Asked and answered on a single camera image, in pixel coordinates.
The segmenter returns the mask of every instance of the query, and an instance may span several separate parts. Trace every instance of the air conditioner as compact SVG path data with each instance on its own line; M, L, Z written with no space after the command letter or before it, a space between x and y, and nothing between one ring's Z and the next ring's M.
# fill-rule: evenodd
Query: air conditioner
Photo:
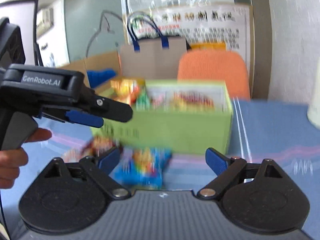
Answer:
M37 39L53 26L53 8L42 9L37 13L36 34Z

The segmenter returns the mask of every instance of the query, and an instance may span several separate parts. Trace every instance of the gray ribbed surface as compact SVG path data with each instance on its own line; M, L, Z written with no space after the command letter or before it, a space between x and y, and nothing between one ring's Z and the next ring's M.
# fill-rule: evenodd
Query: gray ribbed surface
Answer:
M269 99L309 103L320 57L320 0L269 2L273 33Z
M113 202L94 225L67 236L28 232L20 240L307 240L302 232L259 236L230 223L217 204L190 191L137 191Z

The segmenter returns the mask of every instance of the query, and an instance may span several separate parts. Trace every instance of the blue gripper pad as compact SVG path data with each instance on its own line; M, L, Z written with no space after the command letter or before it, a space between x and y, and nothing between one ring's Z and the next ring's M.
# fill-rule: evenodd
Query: blue gripper pad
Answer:
M213 148L209 148L205 152L205 161L211 170L219 176L228 168L230 159L216 152Z
M68 117L69 120L74 123L79 123L96 128L100 128L103 126L103 118L92 114L86 114L79 111L71 110L66 113L66 117Z
M105 174L109 175L113 169L118 165L120 161L120 150L116 148L106 157L99 160L98 168L102 170Z

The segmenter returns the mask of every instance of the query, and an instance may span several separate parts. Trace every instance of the orange chair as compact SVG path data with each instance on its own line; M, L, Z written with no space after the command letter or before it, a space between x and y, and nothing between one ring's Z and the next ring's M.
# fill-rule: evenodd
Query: orange chair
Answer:
M180 59L178 80L224 80L231 98L250 100L247 67L232 51L189 50Z

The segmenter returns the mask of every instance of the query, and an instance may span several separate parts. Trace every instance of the blue cloth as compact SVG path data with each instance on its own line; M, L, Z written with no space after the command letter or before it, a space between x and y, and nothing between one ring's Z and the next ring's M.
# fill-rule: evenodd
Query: blue cloth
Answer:
M320 130L307 119L306 105L280 102L233 101L234 117L228 156L243 156L254 163L274 159L297 183L310 201L310 214L303 227L313 239L320 240ZM29 163L10 190L1 190L4 214L9 230L20 221L18 202L46 164L61 156L70 147L81 147L91 137L89 127L60 123L50 119L37 120L54 136L47 142L29 143L23 147ZM195 193L215 178L206 165L204 155L173 154L163 173L167 189L193 189Z
M94 89L106 82L107 80L109 80L110 78L115 77L117 73L113 69L108 68L101 71L89 70L87 71L87 75L90 87Z

